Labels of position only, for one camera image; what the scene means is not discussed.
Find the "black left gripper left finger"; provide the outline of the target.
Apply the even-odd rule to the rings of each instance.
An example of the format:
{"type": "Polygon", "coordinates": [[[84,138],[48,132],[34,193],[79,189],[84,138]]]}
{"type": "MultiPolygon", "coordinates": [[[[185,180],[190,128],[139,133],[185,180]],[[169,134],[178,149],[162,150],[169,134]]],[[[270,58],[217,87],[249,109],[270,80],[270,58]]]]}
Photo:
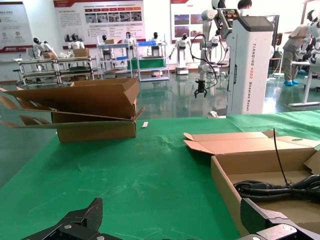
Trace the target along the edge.
{"type": "Polygon", "coordinates": [[[116,240],[99,231],[103,200],[95,198],[88,207],[68,212],[57,224],[26,236],[25,240],[116,240]]]}

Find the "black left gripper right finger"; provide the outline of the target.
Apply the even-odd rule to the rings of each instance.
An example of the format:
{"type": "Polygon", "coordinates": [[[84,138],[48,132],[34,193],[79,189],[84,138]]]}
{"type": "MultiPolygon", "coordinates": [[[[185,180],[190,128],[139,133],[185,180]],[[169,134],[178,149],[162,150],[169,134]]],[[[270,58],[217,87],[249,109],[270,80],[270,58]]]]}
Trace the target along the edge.
{"type": "Polygon", "coordinates": [[[320,235],[304,229],[284,214],[260,208],[249,198],[240,202],[240,219],[248,231],[242,240],[318,240],[320,235]]]}

